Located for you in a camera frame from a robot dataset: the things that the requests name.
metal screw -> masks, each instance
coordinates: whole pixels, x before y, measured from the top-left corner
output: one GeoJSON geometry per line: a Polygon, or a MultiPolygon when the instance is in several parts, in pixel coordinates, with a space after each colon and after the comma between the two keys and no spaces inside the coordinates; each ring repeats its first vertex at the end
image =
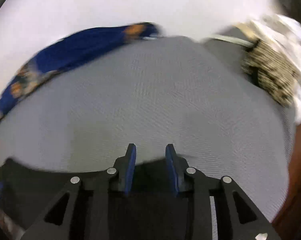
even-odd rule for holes
{"type": "Polygon", "coordinates": [[[225,176],[225,177],[223,177],[223,181],[224,181],[225,183],[231,183],[231,178],[228,177],[228,176],[225,176]]]}
{"type": "Polygon", "coordinates": [[[193,168],[193,167],[187,168],[186,171],[187,171],[187,173],[189,173],[189,174],[194,174],[194,173],[196,172],[195,168],[193,168]]]}
{"type": "Polygon", "coordinates": [[[116,173],[116,169],[115,168],[109,168],[108,170],[107,170],[107,173],[108,174],[115,174],[116,173]]]}
{"type": "Polygon", "coordinates": [[[79,177],[72,177],[72,178],[70,179],[70,182],[73,183],[73,184],[76,184],[76,183],[78,183],[79,181],[80,181],[80,178],[79,178],[79,177]]]}

brown wooden surface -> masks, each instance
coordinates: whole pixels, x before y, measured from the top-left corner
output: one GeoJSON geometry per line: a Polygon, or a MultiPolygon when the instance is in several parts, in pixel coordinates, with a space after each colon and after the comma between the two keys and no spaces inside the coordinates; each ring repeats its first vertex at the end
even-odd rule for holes
{"type": "Polygon", "coordinates": [[[289,167],[287,198],[273,221],[282,240],[292,240],[301,225],[301,124],[296,128],[295,144],[289,167]]]}

blue cloth with orange pattern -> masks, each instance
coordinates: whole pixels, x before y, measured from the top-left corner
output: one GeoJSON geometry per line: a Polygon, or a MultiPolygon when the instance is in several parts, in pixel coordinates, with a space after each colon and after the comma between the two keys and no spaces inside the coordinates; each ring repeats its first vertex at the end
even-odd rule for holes
{"type": "Polygon", "coordinates": [[[54,75],[69,71],[136,39],[156,38],[151,23],[98,27],[74,33],[38,52],[20,68],[0,96],[0,120],[54,75]]]}

gray fabric surface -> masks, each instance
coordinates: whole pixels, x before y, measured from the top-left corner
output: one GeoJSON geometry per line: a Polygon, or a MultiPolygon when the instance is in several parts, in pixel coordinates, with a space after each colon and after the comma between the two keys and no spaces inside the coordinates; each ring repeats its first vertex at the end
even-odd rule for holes
{"type": "Polygon", "coordinates": [[[231,176],[271,220],[288,187],[294,112],[247,80],[242,56],[240,46],[185,37],[112,51],[49,81],[4,118],[0,165],[14,156],[46,170],[103,170],[131,142],[137,163],[164,157],[173,143],[206,175],[231,176]]]}

white cloth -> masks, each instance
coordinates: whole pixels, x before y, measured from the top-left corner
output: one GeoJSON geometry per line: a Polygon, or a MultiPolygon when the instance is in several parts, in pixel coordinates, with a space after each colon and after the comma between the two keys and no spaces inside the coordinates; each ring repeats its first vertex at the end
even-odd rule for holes
{"type": "Polygon", "coordinates": [[[261,20],[251,20],[249,27],[275,51],[284,53],[297,67],[300,78],[295,86],[295,122],[301,123],[301,25],[283,16],[272,15],[261,20]]]}

